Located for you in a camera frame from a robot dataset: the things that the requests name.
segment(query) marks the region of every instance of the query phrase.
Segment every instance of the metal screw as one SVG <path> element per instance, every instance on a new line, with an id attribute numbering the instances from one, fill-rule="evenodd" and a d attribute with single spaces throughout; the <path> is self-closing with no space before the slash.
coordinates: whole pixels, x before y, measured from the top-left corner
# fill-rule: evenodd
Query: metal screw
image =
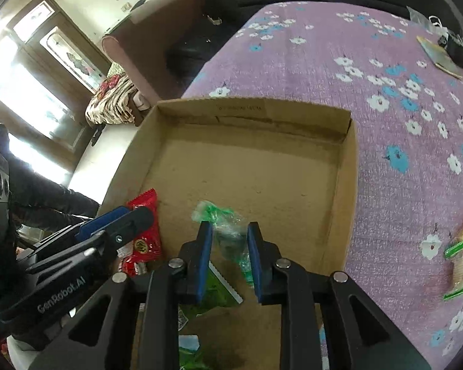
<path id="1" fill-rule="evenodd" d="M 84 251 L 84 256 L 89 257 L 89 256 L 92 255 L 95 251 L 96 251 L 95 248 L 89 248 L 89 249 L 87 249 L 86 251 Z"/>
<path id="2" fill-rule="evenodd" d="M 126 279 L 127 279 L 127 274 L 122 273 L 122 272 L 115 273 L 111 277 L 111 280 L 113 282 L 116 282 L 117 284 L 120 284 L 120 283 L 124 282 Z"/>
<path id="3" fill-rule="evenodd" d="M 179 257 L 170 259 L 170 261 L 168 262 L 168 266 L 171 268 L 180 268 L 184 264 L 185 264 L 184 261 Z"/>
<path id="4" fill-rule="evenodd" d="M 348 281 L 348 275 L 344 273 L 343 271 L 336 271 L 333 274 L 333 278 L 336 282 L 339 282 L 340 284 Z"/>
<path id="5" fill-rule="evenodd" d="M 279 258 L 278 260 L 276 260 L 276 267 L 278 268 L 282 268 L 282 269 L 285 269 L 285 268 L 289 268 L 291 266 L 292 262 L 290 260 L 288 260 L 287 258 Z"/>

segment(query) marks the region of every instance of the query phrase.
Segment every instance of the bed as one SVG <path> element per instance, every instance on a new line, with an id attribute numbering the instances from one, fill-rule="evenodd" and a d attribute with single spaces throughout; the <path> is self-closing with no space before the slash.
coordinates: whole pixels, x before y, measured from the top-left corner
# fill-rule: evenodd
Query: bed
<path id="1" fill-rule="evenodd" d="M 379 10 L 268 5 L 183 97 L 276 97 L 352 112 L 359 180 L 346 271 L 440 370 L 463 345 L 463 295 L 442 299 L 452 274 L 443 251 L 463 223 L 463 81 L 437 69 L 416 36 L 437 41 Z"/>

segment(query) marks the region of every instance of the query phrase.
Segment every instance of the open cardboard box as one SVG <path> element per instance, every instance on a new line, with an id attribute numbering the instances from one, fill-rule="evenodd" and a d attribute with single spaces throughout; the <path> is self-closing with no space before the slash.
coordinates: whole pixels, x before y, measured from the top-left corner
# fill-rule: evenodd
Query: open cardboard box
<path id="1" fill-rule="evenodd" d="M 257 221 L 283 257 L 325 275 L 341 270 L 357 197 L 357 132 L 339 108 L 265 98 L 163 101 L 146 117 L 100 213 L 143 191 L 158 193 L 168 258 L 195 238 L 201 200 Z M 244 298 L 189 322 L 215 369 L 278 368 L 280 307 L 260 306 L 238 266 L 211 260 Z"/>

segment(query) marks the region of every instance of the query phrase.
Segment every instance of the blue gripper pad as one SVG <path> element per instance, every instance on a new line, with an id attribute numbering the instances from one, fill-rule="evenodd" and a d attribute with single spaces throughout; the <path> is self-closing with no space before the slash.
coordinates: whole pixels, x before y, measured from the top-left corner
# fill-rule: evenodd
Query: blue gripper pad
<path id="1" fill-rule="evenodd" d="M 103 228 L 105 225 L 117 220 L 123 215 L 127 214 L 130 210 L 124 206 L 115 208 L 114 210 L 103 214 L 102 216 L 96 217 L 93 220 L 85 223 L 79 229 L 79 233 L 75 235 L 77 242 L 85 241 L 91 238 L 91 235 L 98 229 Z"/>
<path id="2" fill-rule="evenodd" d="M 262 300 L 262 270 L 261 261 L 259 259 L 259 249 L 257 247 L 256 236 L 253 228 L 249 224 L 247 228 L 247 244 L 249 247 L 250 267 L 252 269 L 252 279 L 254 280 L 254 292 L 259 303 Z"/>
<path id="3" fill-rule="evenodd" d="M 196 288 L 196 298 L 198 303 L 201 302 L 206 292 L 207 274 L 209 271 L 209 258 L 211 256 L 211 245 L 213 243 L 213 227 L 210 223 L 201 222 L 198 233 L 198 243 L 202 243 L 202 254 L 199 258 L 198 265 L 198 284 Z"/>

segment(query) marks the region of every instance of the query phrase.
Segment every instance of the person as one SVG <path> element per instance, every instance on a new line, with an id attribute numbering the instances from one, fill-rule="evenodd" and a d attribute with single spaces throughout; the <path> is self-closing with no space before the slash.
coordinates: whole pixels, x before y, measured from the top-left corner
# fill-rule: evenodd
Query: person
<path id="1" fill-rule="evenodd" d="M 11 153 L 9 133 L 0 123 L 0 154 L 9 164 L 9 210 L 15 223 L 56 232 L 85 218 L 94 218 L 97 201 L 35 172 Z"/>

